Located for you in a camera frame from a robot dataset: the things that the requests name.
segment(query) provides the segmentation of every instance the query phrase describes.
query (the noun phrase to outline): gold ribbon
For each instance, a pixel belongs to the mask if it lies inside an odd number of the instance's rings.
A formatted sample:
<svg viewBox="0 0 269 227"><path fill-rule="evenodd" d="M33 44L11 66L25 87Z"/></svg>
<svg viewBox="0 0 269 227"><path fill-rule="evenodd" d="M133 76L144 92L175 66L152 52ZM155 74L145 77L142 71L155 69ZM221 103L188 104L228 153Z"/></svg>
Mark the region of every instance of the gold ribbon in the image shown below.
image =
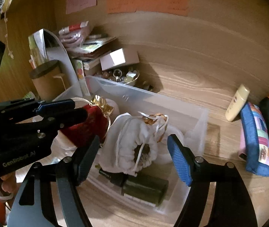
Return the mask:
<svg viewBox="0 0 269 227"><path fill-rule="evenodd" d="M100 97L98 95L95 95L94 98L92 99L91 103L94 106L98 106L99 108L101 108L102 113L104 114L104 116L108 116L111 115L111 113L113 112L114 108L112 106L109 106L107 104L107 101L105 98Z"/></svg>

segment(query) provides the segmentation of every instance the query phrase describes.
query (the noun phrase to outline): plastic packaging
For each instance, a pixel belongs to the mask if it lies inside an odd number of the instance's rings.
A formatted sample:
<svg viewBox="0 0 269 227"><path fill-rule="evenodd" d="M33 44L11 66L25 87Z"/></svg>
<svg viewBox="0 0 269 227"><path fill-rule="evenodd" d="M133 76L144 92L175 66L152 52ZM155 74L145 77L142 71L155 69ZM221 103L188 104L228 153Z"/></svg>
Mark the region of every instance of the plastic packaging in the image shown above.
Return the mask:
<svg viewBox="0 0 269 227"><path fill-rule="evenodd" d="M85 85L85 82L91 94L97 94L115 101L122 114L129 112L131 115L137 116L138 111L141 111L145 114L162 113L168 115L169 125L176 127L180 131L180 133L176 132L177 136L183 135L183 145L189 147L195 156L203 155L208 123L208 109L93 76L85 77L85 80L79 81L55 100L79 97L77 93ZM164 162L165 164L152 163L151 166L142 169L142 173L146 175L169 181L167 193L162 204L153 207L122 196L120 187L113 185L108 179L99 174L99 170L95 167L98 164L98 160L99 155L96 156L87 178L96 188L110 195L120 204L142 214L158 217L160 213L166 223L175 223L186 201L189 187L180 181L172 162Z"/></svg>
<svg viewBox="0 0 269 227"><path fill-rule="evenodd" d="M86 24L80 29L71 30L64 34L59 34L59 39L65 48L75 48L82 46L83 42L89 34L90 29L87 21Z"/></svg>

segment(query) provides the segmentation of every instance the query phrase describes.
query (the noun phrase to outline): white drawstring bag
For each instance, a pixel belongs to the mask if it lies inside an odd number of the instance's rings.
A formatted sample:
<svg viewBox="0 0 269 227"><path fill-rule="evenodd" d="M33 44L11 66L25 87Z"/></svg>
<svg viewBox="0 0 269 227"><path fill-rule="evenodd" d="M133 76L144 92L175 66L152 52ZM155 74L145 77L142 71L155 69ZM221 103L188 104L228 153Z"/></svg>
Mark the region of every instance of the white drawstring bag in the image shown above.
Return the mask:
<svg viewBox="0 0 269 227"><path fill-rule="evenodd" d="M157 158L154 137L152 129L144 123L142 117L133 117L129 113L119 115L108 130L99 165L110 173L136 176L138 171L150 166Z"/></svg>

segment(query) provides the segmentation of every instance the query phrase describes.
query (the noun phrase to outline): blue pencil case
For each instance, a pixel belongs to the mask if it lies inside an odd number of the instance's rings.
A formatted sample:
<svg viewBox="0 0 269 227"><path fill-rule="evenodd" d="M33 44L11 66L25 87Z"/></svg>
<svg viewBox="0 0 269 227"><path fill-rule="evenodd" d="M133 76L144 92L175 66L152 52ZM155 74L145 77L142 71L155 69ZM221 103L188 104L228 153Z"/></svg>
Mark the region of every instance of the blue pencil case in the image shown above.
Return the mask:
<svg viewBox="0 0 269 227"><path fill-rule="evenodd" d="M241 110L246 145L246 171L269 177L269 137L259 107L246 102Z"/></svg>

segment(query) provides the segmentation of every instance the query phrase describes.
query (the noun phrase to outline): dark lid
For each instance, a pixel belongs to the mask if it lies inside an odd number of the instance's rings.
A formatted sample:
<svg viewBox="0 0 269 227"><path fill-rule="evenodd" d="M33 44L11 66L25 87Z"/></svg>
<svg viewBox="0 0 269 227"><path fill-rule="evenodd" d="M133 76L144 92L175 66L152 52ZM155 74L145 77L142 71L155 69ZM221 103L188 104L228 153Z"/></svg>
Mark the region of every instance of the dark lid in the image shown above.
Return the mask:
<svg viewBox="0 0 269 227"><path fill-rule="evenodd" d="M58 60L50 60L48 62L45 62L42 65L38 66L36 69L32 70L29 73L29 76L31 79L40 78L55 69L58 64Z"/></svg>

